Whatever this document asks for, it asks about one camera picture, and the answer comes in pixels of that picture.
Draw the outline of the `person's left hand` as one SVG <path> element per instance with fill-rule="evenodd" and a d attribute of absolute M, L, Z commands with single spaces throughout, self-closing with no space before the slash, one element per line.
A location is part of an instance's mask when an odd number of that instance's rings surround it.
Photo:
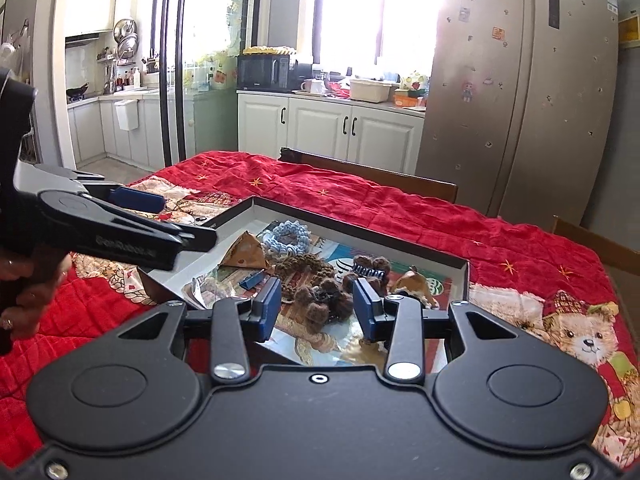
<path fill-rule="evenodd" d="M 30 256 L 1 251 L 1 333 L 12 341 L 37 333 L 40 318 L 66 279 L 72 257 L 46 245 Z"/>

